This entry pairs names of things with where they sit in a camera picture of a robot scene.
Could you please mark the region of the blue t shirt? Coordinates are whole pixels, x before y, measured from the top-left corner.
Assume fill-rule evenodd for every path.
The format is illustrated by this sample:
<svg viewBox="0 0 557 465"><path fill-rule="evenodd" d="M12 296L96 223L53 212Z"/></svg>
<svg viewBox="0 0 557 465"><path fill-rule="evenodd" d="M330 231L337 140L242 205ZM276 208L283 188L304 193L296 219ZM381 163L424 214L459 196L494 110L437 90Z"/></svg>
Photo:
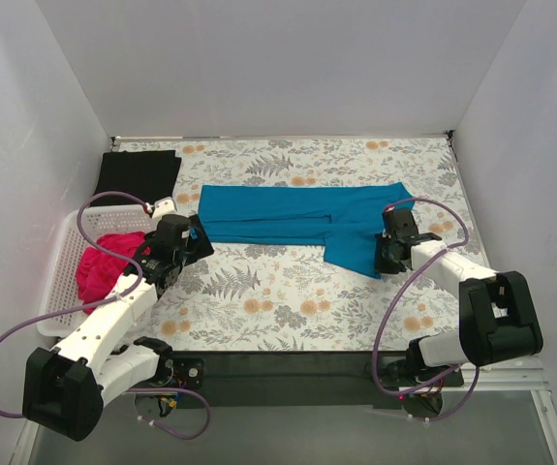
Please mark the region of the blue t shirt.
<svg viewBox="0 0 557 465"><path fill-rule="evenodd" d="M210 186L199 216L210 241L323 246L324 261L376 278L376 235L392 204L414 206L401 183L365 187Z"/></svg>

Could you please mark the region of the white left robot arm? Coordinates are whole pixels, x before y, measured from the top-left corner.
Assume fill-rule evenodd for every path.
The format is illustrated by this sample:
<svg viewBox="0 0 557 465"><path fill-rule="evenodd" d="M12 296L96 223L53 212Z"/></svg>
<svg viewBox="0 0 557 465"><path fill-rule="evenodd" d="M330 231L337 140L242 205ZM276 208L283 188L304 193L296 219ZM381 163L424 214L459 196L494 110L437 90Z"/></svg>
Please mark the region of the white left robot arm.
<svg viewBox="0 0 557 465"><path fill-rule="evenodd" d="M81 441L93 431L104 408L129 389L183 387L168 343L142 336L128 346L119 344L177 282L186 265L212 253L199 216L163 216L118 276L107 303L94 303L76 330L27 359L24 417Z"/></svg>

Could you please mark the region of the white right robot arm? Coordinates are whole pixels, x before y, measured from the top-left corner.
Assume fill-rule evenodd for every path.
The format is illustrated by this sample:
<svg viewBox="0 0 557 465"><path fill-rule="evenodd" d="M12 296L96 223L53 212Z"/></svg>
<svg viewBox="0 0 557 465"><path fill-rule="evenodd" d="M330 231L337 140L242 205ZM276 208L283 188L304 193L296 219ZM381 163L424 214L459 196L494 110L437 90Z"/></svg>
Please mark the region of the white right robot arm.
<svg viewBox="0 0 557 465"><path fill-rule="evenodd" d="M375 270L387 275L411 270L458 301L458 329L409 343L399 366L414 383L432 383L442 368L467 362L483 367L542 351L541 326L523 274L474 263L435 233L421 233L409 208L390 207L383 220Z"/></svg>

